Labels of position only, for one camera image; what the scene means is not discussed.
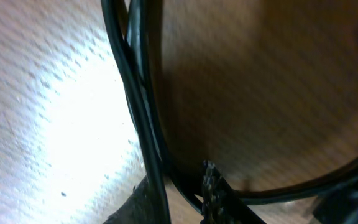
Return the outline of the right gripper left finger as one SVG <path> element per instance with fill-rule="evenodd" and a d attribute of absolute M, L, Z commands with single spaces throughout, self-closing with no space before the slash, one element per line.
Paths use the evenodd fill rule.
<path fill-rule="evenodd" d="M 148 178 L 144 177 L 124 204 L 103 224 L 152 224 L 154 210 Z"/>

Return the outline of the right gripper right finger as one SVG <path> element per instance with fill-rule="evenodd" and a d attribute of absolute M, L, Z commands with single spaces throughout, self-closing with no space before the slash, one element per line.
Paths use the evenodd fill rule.
<path fill-rule="evenodd" d="M 234 195 L 211 161 L 203 162 L 202 224 L 263 224 L 256 213 Z"/>

